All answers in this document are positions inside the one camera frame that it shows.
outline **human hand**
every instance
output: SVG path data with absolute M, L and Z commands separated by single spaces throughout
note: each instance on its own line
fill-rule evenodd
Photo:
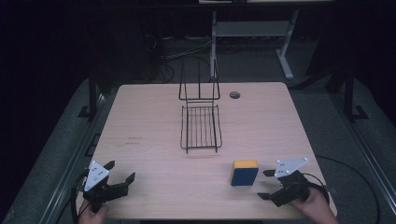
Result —
M 338 221 L 323 194 L 318 189 L 309 188 L 308 190 L 308 199 L 304 202 L 296 199 L 290 204 L 317 224 L 337 224 Z
M 108 206 L 102 204 L 99 211 L 95 214 L 92 211 L 92 205 L 90 202 L 84 199 L 81 207 L 79 208 L 79 224 L 105 224 L 106 212 L 108 211 Z

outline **wooden table top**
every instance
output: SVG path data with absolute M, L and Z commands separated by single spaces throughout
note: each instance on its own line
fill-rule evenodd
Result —
M 257 192 L 280 189 L 276 161 L 307 157 L 300 169 L 323 180 L 289 91 L 283 83 L 220 83 L 222 147 L 180 147 L 181 111 L 177 84 L 126 85 L 119 89 L 93 160 L 115 161 L 108 184 L 136 172 L 129 195 L 108 202 L 116 219 L 284 219 L 303 217 L 289 205 L 276 207 Z M 240 93 L 239 99 L 229 96 Z M 232 187 L 234 160 L 257 160 L 251 187 Z M 331 201 L 331 208 L 336 213 Z

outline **sponge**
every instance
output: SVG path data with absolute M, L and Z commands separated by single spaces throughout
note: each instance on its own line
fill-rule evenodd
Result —
M 257 161 L 233 161 L 232 186 L 252 186 L 259 172 Z

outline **dark background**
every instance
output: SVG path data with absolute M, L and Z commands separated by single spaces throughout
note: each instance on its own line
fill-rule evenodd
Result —
M 152 45 L 146 35 L 210 35 L 210 11 L 97 13 L 83 8 L 101 7 L 95 2 L 79 1 L 76 6 L 73 1 L 0 0 L 1 219 L 74 91 L 89 74 L 96 75 L 103 92 L 121 82 L 146 83 L 154 78 L 149 70 L 163 53 L 161 42 L 146 51 Z M 111 4 L 122 7 L 125 2 Z M 127 2 L 141 6 L 180 1 Z M 293 38 L 322 36 L 308 75 L 337 62 L 346 64 L 396 124 L 395 4 L 357 2 L 336 1 L 325 10 L 302 10 Z

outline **wire basket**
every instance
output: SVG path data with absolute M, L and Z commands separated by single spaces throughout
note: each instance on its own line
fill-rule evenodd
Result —
M 187 84 L 184 62 L 181 62 L 178 99 L 185 101 L 181 110 L 180 146 L 189 153 L 190 149 L 215 149 L 222 145 L 219 122 L 220 98 L 219 79 L 215 73 L 208 83 L 203 84 L 198 61 L 198 76 L 195 82 Z

